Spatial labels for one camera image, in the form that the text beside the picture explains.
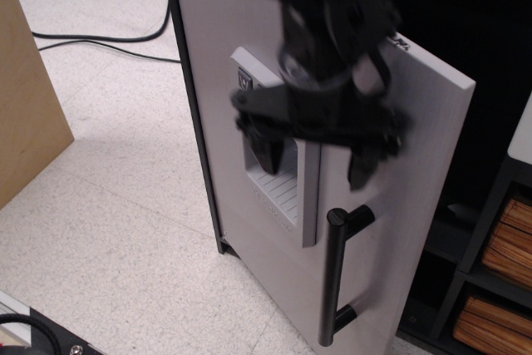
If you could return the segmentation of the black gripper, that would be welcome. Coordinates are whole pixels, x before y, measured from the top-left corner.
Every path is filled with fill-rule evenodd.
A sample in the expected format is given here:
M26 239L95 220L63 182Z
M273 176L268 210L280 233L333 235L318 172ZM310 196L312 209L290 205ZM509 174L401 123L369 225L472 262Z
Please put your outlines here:
M238 90L231 102L238 128L270 175L279 171L285 138L352 147L347 180L350 190L361 190L403 145L404 115L379 97L364 96L352 83L325 91L288 84Z

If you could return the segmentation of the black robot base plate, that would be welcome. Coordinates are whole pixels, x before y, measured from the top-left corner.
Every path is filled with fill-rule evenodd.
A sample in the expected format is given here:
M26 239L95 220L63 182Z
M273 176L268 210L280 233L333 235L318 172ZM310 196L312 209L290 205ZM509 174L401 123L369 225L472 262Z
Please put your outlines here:
M1 354L105 354L38 311L1 306Z

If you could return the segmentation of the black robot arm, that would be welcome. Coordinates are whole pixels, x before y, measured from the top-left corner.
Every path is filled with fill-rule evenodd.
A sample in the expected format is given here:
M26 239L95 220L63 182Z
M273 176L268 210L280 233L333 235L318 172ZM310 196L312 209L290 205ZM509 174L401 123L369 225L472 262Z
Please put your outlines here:
M282 83L231 98L237 127L275 174L289 138L351 151L347 180L360 190L401 147L401 119L382 100L392 74L379 45L400 21L393 0L279 0Z

